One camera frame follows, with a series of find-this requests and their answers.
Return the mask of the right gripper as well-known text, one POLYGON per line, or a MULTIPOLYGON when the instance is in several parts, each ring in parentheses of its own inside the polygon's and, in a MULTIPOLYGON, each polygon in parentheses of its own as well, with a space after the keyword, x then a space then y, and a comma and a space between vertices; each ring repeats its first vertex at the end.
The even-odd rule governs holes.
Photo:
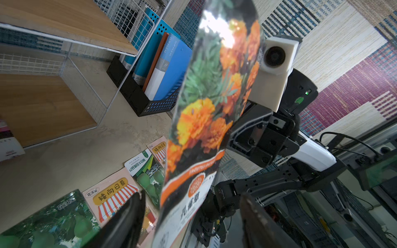
POLYGON ((251 103, 228 132, 227 149, 259 167, 267 167, 277 156, 287 157, 299 150, 299 116, 275 113, 251 103))

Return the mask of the blue folder front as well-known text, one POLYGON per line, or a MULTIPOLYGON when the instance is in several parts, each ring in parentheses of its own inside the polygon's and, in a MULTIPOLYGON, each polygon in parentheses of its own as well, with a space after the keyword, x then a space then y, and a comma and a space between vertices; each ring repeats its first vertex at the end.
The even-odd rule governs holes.
POLYGON ((192 50, 174 34, 169 34, 147 84, 150 101, 167 98, 184 80, 192 50))

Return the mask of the purple flower seed packet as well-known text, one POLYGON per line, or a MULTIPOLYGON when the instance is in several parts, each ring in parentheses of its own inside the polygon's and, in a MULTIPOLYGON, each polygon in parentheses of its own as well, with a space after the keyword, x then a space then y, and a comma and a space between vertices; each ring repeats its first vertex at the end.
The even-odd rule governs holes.
POLYGON ((14 137, 5 121, 1 119, 0 161, 10 160, 25 154, 18 140, 14 137))

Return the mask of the black file holder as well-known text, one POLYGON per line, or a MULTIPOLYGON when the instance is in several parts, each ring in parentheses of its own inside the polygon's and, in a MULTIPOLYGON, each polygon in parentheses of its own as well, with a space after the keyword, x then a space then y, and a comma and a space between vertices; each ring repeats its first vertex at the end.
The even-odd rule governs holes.
MULTIPOLYGON (((127 69, 123 66, 122 62, 120 62, 120 57, 114 56, 106 72, 116 87, 119 88, 122 80, 127 74, 127 69)), ((181 84, 181 82, 178 82, 164 99, 150 101, 130 73, 121 87, 120 92, 136 115, 142 117, 171 111, 176 105, 181 84)))

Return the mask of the teal folder middle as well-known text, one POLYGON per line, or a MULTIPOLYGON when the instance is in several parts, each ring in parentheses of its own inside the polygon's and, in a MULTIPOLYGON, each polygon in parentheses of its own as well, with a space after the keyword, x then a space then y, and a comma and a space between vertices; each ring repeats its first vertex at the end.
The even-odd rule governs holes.
POLYGON ((139 86, 143 86, 145 84, 146 78, 148 76, 149 70, 152 66, 154 57, 159 48, 159 44, 162 40, 162 36, 164 33, 173 34, 177 38, 181 37, 166 22, 164 22, 163 20, 160 21, 160 24, 157 26, 157 29, 152 34, 141 56, 139 57, 138 62, 135 65, 132 76, 139 86))

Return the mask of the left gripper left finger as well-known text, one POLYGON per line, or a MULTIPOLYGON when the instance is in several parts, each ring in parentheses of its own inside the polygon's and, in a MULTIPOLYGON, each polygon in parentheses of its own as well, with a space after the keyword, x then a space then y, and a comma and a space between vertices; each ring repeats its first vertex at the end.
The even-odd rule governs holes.
POLYGON ((135 248, 145 215, 146 194, 133 194, 85 248, 135 248))

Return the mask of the teal folder back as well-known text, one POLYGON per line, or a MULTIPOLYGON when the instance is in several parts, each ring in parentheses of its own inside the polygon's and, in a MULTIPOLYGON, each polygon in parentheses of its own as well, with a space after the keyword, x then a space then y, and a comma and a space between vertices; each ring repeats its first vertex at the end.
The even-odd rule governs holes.
POLYGON ((133 34, 132 44, 139 51, 146 40, 149 32, 153 28, 154 24, 157 22, 158 16, 149 6, 145 6, 145 14, 140 20, 140 25, 133 34))

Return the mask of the teal folder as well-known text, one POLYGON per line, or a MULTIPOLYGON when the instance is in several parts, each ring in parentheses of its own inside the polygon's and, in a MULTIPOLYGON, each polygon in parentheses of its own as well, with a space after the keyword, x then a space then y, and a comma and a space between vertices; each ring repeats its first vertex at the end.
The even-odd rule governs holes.
POLYGON ((148 76, 149 70, 152 66, 154 57, 159 48, 159 44, 162 40, 162 36, 164 33, 173 34, 177 38, 181 37, 166 22, 164 22, 163 20, 160 21, 160 24, 157 26, 157 29, 152 34, 141 56, 139 57, 138 62, 135 65, 132 76, 139 86, 143 86, 145 84, 146 78, 148 76))
POLYGON ((132 44, 139 51, 146 40, 149 32, 153 28, 154 24, 157 22, 158 16, 149 6, 145 6, 145 14, 140 20, 140 25, 133 34, 132 44))

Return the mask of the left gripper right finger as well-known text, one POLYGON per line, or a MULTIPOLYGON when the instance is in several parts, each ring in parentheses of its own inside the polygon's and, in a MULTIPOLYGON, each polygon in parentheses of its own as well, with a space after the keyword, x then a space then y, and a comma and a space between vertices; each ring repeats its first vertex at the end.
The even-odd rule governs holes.
POLYGON ((239 206, 243 222, 244 248, 298 247, 251 195, 242 194, 239 206))

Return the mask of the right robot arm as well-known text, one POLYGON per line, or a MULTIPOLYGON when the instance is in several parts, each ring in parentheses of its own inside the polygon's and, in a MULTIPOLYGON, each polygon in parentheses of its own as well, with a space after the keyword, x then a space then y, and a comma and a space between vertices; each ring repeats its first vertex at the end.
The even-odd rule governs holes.
POLYGON ((197 244, 209 247, 213 239, 225 241, 228 226, 224 219, 240 208, 240 198, 245 193, 260 199, 287 190, 317 191, 321 184, 340 174, 343 163, 300 131, 299 115, 317 95, 315 84, 294 69, 277 112, 249 103, 232 127, 227 148, 261 168, 271 165, 277 156, 287 158, 287 164, 252 178, 226 180, 212 186, 192 222, 190 235, 197 244))

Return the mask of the orange flower seed packet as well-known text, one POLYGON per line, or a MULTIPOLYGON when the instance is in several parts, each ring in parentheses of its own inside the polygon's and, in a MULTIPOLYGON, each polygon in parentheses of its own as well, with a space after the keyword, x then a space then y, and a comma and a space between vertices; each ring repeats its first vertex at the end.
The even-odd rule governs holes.
POLYGON ((169 248, 197 213, 259 70, 261 27, 252 1, 207 1, 167 142, 152 246, 169 248))

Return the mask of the green seed bag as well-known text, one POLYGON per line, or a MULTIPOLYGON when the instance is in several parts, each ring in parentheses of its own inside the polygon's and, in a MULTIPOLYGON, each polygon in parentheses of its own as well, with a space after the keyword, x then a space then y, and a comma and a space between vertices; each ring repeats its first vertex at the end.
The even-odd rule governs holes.
POLYGON ((74 190, 1 233, 2 248, 81 248, 99 231, 80 190, 74 190))
POLYGON ((160 208, 164 183, 164 168, 149 149, 146 149, 124 163, 133 179, 146 191, 154 206, 160 208))

